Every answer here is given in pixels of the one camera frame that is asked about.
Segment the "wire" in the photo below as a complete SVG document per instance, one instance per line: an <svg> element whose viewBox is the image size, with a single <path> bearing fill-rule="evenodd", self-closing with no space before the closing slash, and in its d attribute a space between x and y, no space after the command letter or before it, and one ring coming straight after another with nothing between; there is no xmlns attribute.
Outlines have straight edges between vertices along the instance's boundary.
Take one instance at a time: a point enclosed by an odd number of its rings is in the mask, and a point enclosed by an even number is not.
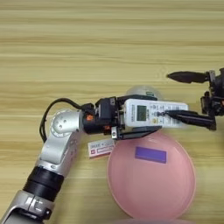
<svg viewBox="0 0 224 224"><path fill-rule="evenodd" d="M72 106L73 106L74 108L76 108L76 109L85 110L82 106L80 106L79 104L77 104L76 102L74 102L74 101L72 101L72 100L70 100L70 99L68 99L68 98L59 98L59 99L53 101L53 102L47 107L47 109L46 109L46 111L45 111L45 113L44 113L44 115L43 115L43 117L42 117L42 120L41 120L41 122L40 122L40 125L39 125L39 134L40 134L40 136L41 136L43 142L45 142L46 139L47 139L47 137L46 137L46 117L47 117L47 115L48 115L48 113L49 113L51 107L52 107L54 104L58 103L58 102L66 102L66 103L72 105Z"/></svg>

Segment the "pink bowl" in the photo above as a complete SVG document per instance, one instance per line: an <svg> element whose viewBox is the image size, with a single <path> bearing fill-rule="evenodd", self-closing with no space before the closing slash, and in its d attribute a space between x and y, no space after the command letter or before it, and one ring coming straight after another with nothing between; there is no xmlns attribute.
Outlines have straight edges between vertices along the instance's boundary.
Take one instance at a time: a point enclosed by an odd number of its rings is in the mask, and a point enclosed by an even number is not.
<svg viewBox="0 0 224 224"><path fill-rule="evenodd" d="M137 146L166 151L166 164L135 158ZM115 145L108 161L108 185L123 211L148 221L178 218L190 206L196 188L192 160L161 131Z"/></svg>

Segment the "wooden table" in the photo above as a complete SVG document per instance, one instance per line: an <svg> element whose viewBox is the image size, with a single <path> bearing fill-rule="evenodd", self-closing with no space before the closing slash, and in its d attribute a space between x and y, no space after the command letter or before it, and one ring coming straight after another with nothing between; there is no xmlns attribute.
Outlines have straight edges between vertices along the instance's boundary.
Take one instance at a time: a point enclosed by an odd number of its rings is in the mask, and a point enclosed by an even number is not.
<svg viewBox="0 0 224 224"><path fill-rule="evenodd" d="M42 143L39 122L58 97L78 103L149 84L200 111L205 85L165 78L224 67L222 0L0 1L0 214L21 189ZM52 110L67 107L61 104ZM188 151L197 192L183 219L224 223L224 120L219 129L167 130ZM128 216L110 195L107 157L88 159L86 138L48 223L105 223Z"/></svg>

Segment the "red and white label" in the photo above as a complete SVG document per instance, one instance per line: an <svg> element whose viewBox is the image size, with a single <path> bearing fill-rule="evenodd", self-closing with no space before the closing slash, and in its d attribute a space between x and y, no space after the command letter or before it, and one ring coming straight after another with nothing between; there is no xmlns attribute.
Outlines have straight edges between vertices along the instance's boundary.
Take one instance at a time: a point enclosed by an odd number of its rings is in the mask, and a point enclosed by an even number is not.
<svg viewBox="0 0 224 224"><path fill-rule="evenodd" d="M90 158L104 156L110 154L115 147L115 141L113 139L103 139L87 144L88 155Z"/></svg>

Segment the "purple block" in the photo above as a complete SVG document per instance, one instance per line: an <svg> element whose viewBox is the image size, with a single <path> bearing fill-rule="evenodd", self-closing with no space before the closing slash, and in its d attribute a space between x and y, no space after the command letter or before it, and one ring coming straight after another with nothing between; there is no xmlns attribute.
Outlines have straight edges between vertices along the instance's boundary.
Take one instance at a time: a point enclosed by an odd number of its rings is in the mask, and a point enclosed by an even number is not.
<svg viewBox="0 0 224 224"><path fill-rule="evenodd" d="M136 147L136 158L166 164L166 151Z"/></svg>

